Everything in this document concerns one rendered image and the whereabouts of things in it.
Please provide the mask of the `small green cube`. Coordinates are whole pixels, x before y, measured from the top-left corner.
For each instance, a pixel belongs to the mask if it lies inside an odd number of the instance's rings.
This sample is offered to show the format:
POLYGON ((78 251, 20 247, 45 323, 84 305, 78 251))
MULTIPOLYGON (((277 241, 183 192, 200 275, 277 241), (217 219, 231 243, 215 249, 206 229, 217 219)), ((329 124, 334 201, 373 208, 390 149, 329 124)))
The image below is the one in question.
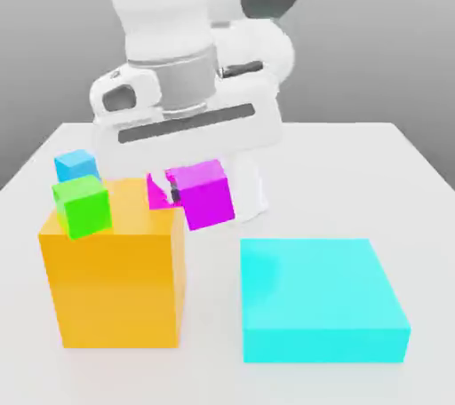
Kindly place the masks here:
POLYGON ((52 187, 60 225, 71 240, 112 227, 107 188, 93 175, 52 187))

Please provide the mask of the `large orange box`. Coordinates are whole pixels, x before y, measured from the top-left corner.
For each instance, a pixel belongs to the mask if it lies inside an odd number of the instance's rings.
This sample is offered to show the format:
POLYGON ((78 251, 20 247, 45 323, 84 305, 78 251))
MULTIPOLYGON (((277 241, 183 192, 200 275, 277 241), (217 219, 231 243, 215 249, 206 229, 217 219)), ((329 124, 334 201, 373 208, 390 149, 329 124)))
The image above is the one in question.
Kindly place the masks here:
POLYGON ((176 348, 185 214, 151 210, 145 179, 107 183, 113 226, 71 240, 51 212, 38 239, 66 348, 176 348))

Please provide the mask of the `large cyan box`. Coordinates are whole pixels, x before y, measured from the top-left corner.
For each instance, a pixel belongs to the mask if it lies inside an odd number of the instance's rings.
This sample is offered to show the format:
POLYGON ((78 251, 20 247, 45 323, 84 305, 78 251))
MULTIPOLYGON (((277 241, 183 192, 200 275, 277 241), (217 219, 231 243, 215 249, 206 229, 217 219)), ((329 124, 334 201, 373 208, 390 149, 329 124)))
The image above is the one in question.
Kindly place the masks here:
POLYGON ((411 325, 367 239, 242 239, 243 359, 401 363, 411 325))

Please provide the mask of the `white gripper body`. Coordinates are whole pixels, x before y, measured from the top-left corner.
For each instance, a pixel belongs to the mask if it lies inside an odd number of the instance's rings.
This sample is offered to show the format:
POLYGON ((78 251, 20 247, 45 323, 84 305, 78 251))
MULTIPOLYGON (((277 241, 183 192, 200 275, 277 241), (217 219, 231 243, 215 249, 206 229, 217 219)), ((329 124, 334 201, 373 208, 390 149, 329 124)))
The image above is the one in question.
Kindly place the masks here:
POLYGON ((142 177, 152 171, 220 159, 268 147, 281 136, 276 96, 268 72, 251 72, 217 82, 217 93, 198 114, 166 119, 164 111, 138 101, 93 122, 92 150, 104 179, 142 177))

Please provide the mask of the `small blue cube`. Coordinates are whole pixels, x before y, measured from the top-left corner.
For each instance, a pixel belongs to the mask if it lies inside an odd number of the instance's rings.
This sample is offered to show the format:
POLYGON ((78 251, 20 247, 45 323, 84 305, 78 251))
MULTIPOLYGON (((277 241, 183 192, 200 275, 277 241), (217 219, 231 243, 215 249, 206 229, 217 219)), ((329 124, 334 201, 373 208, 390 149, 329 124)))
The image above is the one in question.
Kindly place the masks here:
POLYGON ((89 175, 101 180, 95 157, 84 149, 55 157, 54 164, 60 183, 89 175))

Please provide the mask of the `small magenta cube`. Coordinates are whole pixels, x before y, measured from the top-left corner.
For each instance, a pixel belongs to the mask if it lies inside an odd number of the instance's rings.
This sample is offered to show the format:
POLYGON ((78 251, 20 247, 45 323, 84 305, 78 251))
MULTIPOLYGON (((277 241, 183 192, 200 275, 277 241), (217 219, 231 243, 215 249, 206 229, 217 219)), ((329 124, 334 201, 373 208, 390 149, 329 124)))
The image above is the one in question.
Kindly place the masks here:
POLYGON ((190 231, 235 218, 228 177, 219 160, 171 168, 165 175, 178 190, 190 231))

